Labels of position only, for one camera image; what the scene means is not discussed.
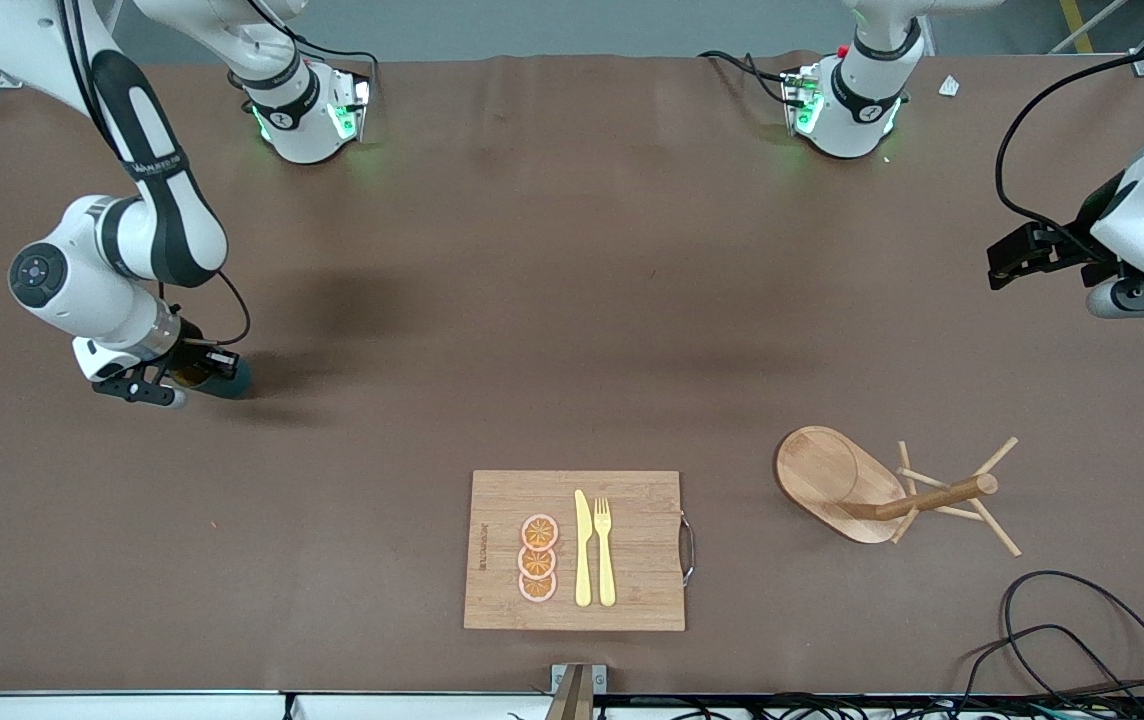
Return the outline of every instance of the table surface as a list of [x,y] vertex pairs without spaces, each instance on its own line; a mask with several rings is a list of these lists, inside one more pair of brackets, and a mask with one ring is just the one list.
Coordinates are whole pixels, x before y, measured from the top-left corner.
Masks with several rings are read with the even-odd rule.
[[[132,187],[82,118],[1,92],[0,689],[502,691],[595,660],[622,693],[947,691],[1025,571],[1144,616],[1144,322],[1089,316],[1074,272],[985,283],[1020,222],[998,141],[1087,61],[925,60],[855,161],[705,60],[390,65],[367,145],[316,167],[256,141],[223,68],[149,68],[256,321],[257,396],[177,413],[89,391],[10,300],[19,246]],[[1143,129],[1126,70],[1072,86],[1016,142],[1012,195],[1071,217]],[[238,327],[220,283],[172,296]],[[1025,556],[936,514],[843,541],[773,478],[810,424],[889,466],[905,440],[938,478],[1020,437],[988,506]],[[681,470],[686,632],[463,630],[475,469]],[[1016,623],[1051,620],[1144,675],[1097,598],[1040,581]],[[1067,644],[1030,652],[1094,682]],[[1033,689],[1006,660],[978,687]]]

